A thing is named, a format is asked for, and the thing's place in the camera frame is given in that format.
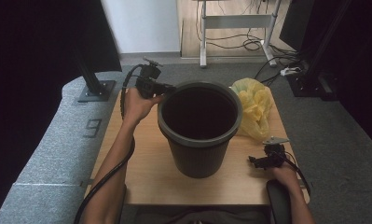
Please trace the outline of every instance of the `person's right arm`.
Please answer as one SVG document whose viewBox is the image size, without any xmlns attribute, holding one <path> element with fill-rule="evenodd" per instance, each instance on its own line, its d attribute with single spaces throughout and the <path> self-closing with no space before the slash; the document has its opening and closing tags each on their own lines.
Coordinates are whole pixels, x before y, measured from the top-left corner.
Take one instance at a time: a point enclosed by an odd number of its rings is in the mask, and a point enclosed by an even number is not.
<svg viewBox="0 0 372 224">
<path fill-rule="evenodd" d="M 315 221 L 308 205 L 304 199 L 304 193 L 298 183 L 296 171 L 291 167 L 290 164 L 285 162 L 281 167 L 272 168 L 272 173 L 276 179 L 279 180 L 283 185 L 287 187 L 290 194 L 291 202 L 291 217 L 293 224 L 314 224 Z"/>
</svg>

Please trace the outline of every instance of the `wooden tabletop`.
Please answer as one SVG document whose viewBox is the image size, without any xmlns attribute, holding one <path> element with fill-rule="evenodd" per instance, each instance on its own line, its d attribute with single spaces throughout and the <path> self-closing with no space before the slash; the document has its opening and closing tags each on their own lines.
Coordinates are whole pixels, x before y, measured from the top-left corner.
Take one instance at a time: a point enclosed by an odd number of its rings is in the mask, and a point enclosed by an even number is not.
<svg viewBox="0 0 372 224">
<path fill-rule="evenodd" d="M 121 125 L 119 99 L 115 105 L 91 178 L 96 175 Z M 220 169 L 206 178 L 196 179 L 180 173 L 174 164 L 167 139 L 158 128 L 157 107 L 141 121 L 134 137 L 136 147 L 128 162 L 126 185 L 128 204 L 269 204 L 266 183 L 273 178 L 255 169 L 248 156 L 265 156 L 264 145 L 250 137 L 235 135 L 227 147 Z M 273 101 L 269 114 L 270 135 L 287 138 Z M 284 147 L 294 155 L 289 143 Z M 309 201 L 308 193 L 304 195 Z"/>
</svg>

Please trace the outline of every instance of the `floor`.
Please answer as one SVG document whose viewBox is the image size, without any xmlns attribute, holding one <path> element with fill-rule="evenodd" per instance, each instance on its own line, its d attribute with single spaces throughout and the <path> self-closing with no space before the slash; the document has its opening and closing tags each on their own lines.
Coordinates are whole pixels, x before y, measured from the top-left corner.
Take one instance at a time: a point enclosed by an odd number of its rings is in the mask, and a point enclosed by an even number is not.
<svg viewBox="0 0 372 224">
<path fill-rule="evenodd" d="M 279 38 L 282 24 L 291 0 L 281 2 L 278 17 L 272 33 L 271 44 L 281 48 L 290 49 L 288 45 Z M 233 0 L 233 1 L 208 1 L 206 14 L 208 16 L 222 15 L 248 15 L 248 14 L 272 14 L 276 1 L 269 0 Z M 196 58 L 200 56 L 200 14 L 202 2 L 179 0 L 181 11 L 179 15 L 182 23 L 182 57 Z M 264 28 L 251 29 L 210 29 L 206 31 L 207 55 L 222 57 L 250 57 L 264 55 L 264 51 L 258 45 L 250 44 L 244 47 L 247 34 L 263 39 Z"/>
</svg>

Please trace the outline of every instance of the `controller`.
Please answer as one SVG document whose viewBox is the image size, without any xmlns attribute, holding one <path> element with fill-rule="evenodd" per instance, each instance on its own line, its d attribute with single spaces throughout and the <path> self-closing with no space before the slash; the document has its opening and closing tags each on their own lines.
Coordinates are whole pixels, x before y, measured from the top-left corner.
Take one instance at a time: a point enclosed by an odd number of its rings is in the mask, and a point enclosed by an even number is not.
<svg viewBox="0 0 372 224">
<path fill-rule="evenodd" d="M 271 137 L 269 140 L 264 141 L 264 152 L 267 157 L 256 159 L 249 156 L 249 161 L 255 168 L 267 169 L 269 167 L 280 167 L 285 161 L 285 149 L 282 143 L 288 142 L 288 139 Z"/>
<path fill-rule="evenodd" d="M 163 93 L 173 92 L 176 88 L 169 84 L 159 83 L 156 81 L 160 74 L 157 66 L 162 66 L 159 63 L 144 58 L 149 64 L 142 65 L 140 76 L 136 79 L 136 89 L 140 92 L 143 98 L 148 99 Z"/>
</svg>

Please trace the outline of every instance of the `white metal desk frame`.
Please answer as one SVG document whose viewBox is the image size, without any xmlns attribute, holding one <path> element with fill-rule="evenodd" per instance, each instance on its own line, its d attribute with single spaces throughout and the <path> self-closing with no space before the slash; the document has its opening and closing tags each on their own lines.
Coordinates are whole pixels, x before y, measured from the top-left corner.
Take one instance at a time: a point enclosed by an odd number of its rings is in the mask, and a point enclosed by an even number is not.
<svg viewBox="0 0 372 224">
<path fill-rule="evenodd" d="M 276 61 L 269 49 L 270 38 L 272 37 L 273 27 L 278 17 L 279 6 L 282 0 L 276 0 L 275 9 L 271 15 L 224 15 L 206 16 L 206 0 L 203 0 L 200 41 L 200 67 L 206 67 L 206 29 L 228 29 L 228 28 L 268 28 L 265 40 L 261 40 L 262 49 L 267 56 L 269 65 L 276 67 Z"/>
</svg>

